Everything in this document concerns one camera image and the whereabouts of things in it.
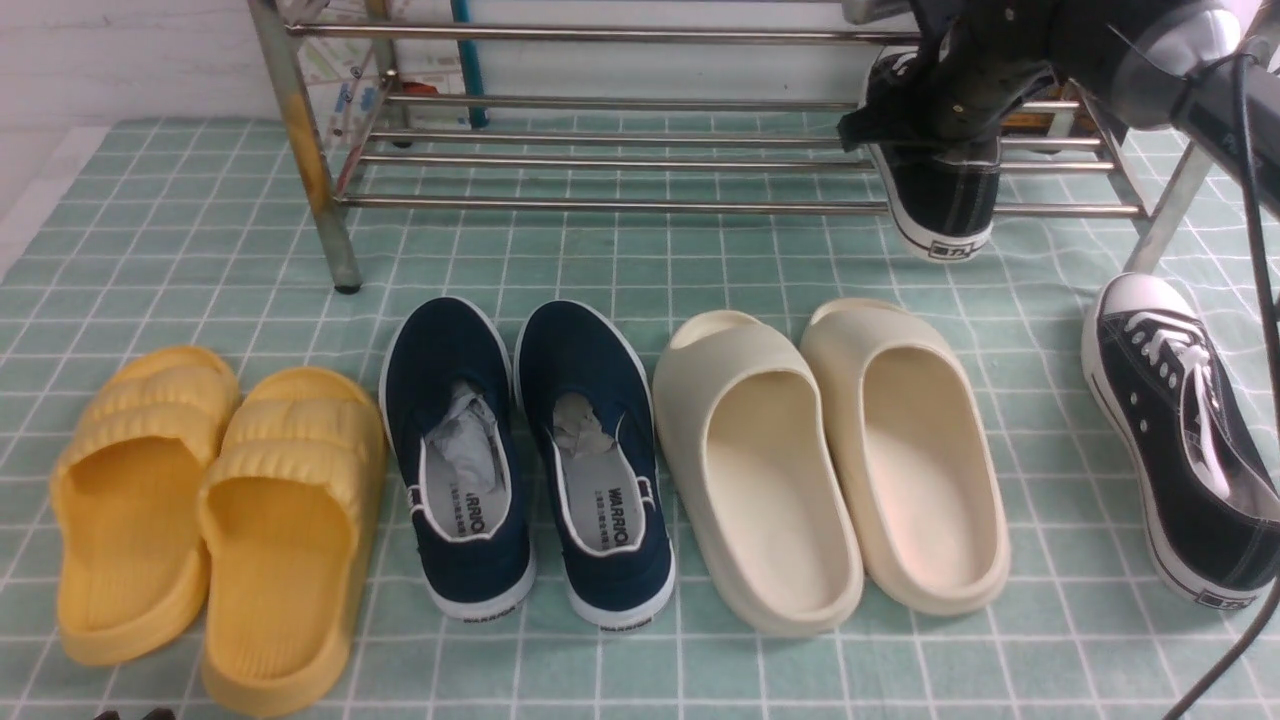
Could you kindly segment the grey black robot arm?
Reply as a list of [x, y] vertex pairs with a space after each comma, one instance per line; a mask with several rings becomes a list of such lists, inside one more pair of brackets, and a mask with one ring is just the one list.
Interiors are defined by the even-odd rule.
[[1133, 129], [1172, 126], [1277, 210], [1277, 77], [1220, 1], [963, 1], [905, 79], [838, 123], [846, 149], [992, 136], [1047, 70]]

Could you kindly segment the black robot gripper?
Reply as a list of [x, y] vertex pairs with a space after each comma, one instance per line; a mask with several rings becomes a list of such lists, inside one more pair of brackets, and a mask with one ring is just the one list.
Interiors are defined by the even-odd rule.
[[911, 1], [920, 41], [893, 77], [837, 124], [842, 150], [948, 151], [996, 138], [1053, 63], [1069, 1]]

